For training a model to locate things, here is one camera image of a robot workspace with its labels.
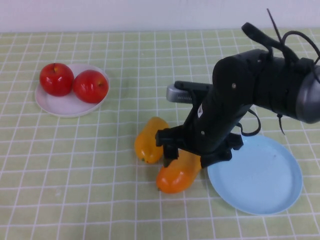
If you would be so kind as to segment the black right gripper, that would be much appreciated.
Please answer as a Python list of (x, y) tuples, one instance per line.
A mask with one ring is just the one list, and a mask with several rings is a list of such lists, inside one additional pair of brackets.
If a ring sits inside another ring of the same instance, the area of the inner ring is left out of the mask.
[(241, 135), (231, 131), (251, 106), (241, 100), (208, 94), (198, 108), (191, 109), (184, 124), (157, 131), (155, 142), (163, 147), (163, 166), (168, 167), (179, 157), (178, 149), (201, 156), (202, 168), (230, 161), (231, 149), (243, 146)]

